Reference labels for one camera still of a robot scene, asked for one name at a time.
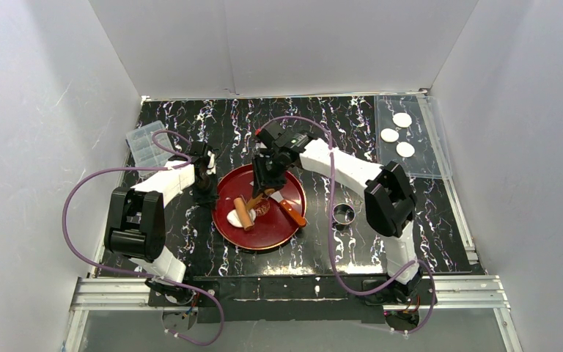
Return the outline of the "white dough lump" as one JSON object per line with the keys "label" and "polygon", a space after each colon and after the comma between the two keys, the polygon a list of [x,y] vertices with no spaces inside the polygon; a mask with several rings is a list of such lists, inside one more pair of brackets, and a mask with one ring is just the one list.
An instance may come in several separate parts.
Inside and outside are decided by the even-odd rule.
{"label": "white dough lump", "polygon": [[243,228],[243,225],[240,221],[240,218],[238,216],[237,211],[231,210],[228,214],[227,214],[227,221],[229,224],[231,224],[233,227],[237,227],[237,228]]}

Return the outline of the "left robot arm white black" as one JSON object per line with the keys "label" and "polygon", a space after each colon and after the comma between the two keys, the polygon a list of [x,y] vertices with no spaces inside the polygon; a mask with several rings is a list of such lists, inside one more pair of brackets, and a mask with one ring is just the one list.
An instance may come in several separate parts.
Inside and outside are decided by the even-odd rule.
{"label": "left robot arm white black", "polygon": [[164,208],[184,191],[194,204],[214,209],[218,199],[216,149],[206,142],[188,148],[188,162],[172,157],[163,171],[130,188],[111,193],[104,246],[165,282],[181,283],[186,265],[166,247]]}

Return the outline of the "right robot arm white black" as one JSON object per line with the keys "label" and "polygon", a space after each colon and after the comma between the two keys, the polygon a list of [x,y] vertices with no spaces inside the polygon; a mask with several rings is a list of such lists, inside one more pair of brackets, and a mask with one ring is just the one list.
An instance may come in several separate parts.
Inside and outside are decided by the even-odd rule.
{"label": "right robot arm white black", "polygon": [[340,184],[361,196],[369,226],[383,238],[388,279],[367,291],[350,287],[355,296],[368,296],[390,289],[410,295],[422,279],[413,240],[417,197],[402,166],[364,161],[334,146],[331,133],[322,129],[320,138],[309,131],[291,131],[282,127],[279,118],[264,124],[256,132],[260,145],[252,158],[252,195],[267,190],[279,191],[286,183],[289,168],[327,176],[330,187]]}

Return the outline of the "wooden double-ended pastry roller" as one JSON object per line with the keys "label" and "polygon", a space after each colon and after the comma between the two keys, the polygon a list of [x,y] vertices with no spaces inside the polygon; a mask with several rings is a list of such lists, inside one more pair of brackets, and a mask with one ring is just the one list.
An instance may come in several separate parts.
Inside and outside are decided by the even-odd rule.
{"label": "wooden double-ended pastry roller", "polygon": [[245,231],[251,230],[254,226],[254,220],[251,219],[251,209],[263,198],[270,196],[273,192],[274,190],[272,188],[269,188],[265,189],[256,197],[251,198],[249,201],[245,201],[245,199],[242,197],[237,197],[233,200],[236,215],[241,227]]}

